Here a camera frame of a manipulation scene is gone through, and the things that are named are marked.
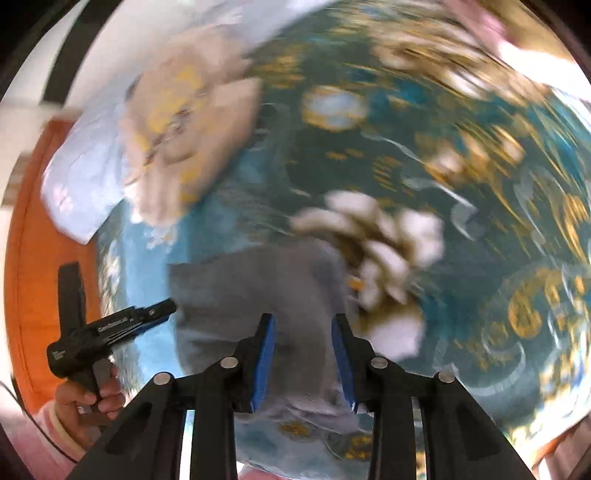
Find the left hand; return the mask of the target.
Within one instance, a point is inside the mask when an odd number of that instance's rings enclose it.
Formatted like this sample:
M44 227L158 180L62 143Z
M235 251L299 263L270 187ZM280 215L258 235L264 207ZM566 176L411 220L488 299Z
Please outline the left hand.
M118 371L113 364L109 367L109 377L100 381L98 396L72 380L66 380L55 390L57 419L67 434L84 450L98 438L100 427L114 420L126 402Z

